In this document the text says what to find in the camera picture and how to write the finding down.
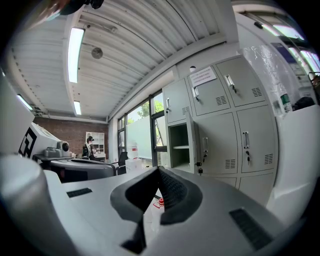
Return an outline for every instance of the person wearing black cap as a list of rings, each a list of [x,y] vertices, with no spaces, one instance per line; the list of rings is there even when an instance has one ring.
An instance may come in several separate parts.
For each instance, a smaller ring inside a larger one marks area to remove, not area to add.
[[[82,158],[89,158],[90,160],[95,160],[95,148],[92,144],[92,141],[94,141],[94,138],[92,136],[89,136],[86,139],[86,143],[82,147]]]

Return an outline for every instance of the paper sign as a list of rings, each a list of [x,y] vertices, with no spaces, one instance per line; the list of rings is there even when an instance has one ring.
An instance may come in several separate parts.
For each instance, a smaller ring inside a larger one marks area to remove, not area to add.
[[[192,87],[202,85],[208,81],[217,79],[211,66],[208,66],[192,75],[190,75]]]

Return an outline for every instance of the white ceiling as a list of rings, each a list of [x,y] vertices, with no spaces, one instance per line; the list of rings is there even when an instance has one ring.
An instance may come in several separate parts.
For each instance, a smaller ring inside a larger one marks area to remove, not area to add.
[[[96,10],[85,6],[77,22],[85,28],[78,83],[70,83],[82,114],[107,117],[157,65],[188,45],[221,32],[216,2],[221,1],[104,0]],[[63,64],[66,20],[59,16],[21,33],[12,48],[20,75],[42,107],[72,114]],[[92,57],[95,47],[102,49],[101,59]],[[34,103],[27,96],[26,100]]]

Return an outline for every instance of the black slot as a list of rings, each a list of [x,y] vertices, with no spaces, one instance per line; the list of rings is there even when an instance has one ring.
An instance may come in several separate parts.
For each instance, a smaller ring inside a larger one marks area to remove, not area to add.
[[[272,241],[271,236],[244,209],[233,210],[229,214],[256,250]]]
[[[69,192],[67,192],[67,195],[70,198],[74,198],[74,197],[82,196],[84,194],[88,194],[88,193],[91,193],[91,192],[92,192],[92,190],[90,188],[82,188],[82,189],[79,189],[79,190],[69,191]]]

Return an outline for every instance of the office chair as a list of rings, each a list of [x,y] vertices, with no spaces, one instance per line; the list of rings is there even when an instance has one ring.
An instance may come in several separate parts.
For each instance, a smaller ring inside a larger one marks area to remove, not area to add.
[[[113,162],[112,164],[118,164],[118,167],[115,168],[116,175],[126,174],[126,160],[128,159],[128,152],[121,152],[119,161]]]

